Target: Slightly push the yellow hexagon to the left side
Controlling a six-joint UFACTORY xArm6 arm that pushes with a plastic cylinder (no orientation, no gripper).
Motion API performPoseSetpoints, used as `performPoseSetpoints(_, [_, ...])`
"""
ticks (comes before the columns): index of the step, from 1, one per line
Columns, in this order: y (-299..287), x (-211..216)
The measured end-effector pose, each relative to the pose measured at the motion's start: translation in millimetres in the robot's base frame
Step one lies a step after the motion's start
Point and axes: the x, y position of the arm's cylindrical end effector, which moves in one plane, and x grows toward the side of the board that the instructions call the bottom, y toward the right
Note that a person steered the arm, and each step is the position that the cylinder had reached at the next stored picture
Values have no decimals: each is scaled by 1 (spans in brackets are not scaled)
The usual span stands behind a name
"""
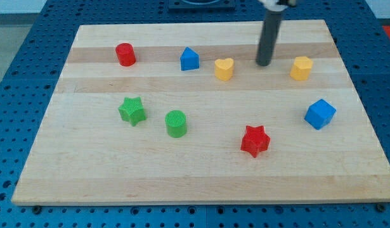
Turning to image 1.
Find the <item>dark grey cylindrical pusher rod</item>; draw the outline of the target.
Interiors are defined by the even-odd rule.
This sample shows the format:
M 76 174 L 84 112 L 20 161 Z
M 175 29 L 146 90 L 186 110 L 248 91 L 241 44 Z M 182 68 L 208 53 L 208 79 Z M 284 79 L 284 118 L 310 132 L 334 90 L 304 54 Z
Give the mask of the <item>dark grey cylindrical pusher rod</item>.
M 259 66 L 266 67 L 271 63 L 282 14 L 281 11 L 266 10 L 256 54 L 256 63 Z

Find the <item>white and black rod mount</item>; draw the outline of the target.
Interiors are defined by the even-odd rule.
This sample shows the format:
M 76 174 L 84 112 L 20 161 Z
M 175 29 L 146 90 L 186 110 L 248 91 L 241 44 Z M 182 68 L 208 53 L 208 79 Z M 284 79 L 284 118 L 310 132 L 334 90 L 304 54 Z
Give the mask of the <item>white and black rod mount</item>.
M 296 7 L 297 0 L 258 0 L 270 11 L 283 11 L 288 7 Z

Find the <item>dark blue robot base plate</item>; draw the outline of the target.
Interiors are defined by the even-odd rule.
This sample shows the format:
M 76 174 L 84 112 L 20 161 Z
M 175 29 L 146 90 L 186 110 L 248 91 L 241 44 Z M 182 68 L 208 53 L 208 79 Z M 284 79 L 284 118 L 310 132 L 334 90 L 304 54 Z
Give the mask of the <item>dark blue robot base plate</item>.
M 169 11 L 234 10 L 235 0 L 167 0 Z

